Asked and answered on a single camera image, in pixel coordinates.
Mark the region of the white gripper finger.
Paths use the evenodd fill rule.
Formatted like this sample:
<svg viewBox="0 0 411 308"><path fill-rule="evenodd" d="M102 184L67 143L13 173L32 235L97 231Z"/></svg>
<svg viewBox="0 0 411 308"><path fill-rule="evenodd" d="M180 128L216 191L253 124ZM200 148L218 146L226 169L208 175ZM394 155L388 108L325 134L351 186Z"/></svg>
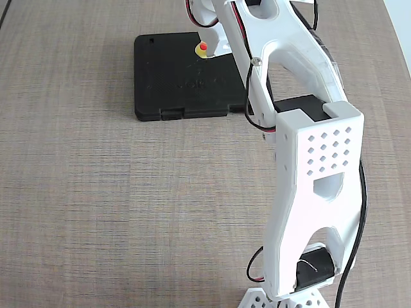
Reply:
<svg viewBox="0 0 411 308"><path fill-rule="evenodd" d="M229 41L222 27L199 28L200 42L197 55L200 58L214 58L232 53Z"/></svg>

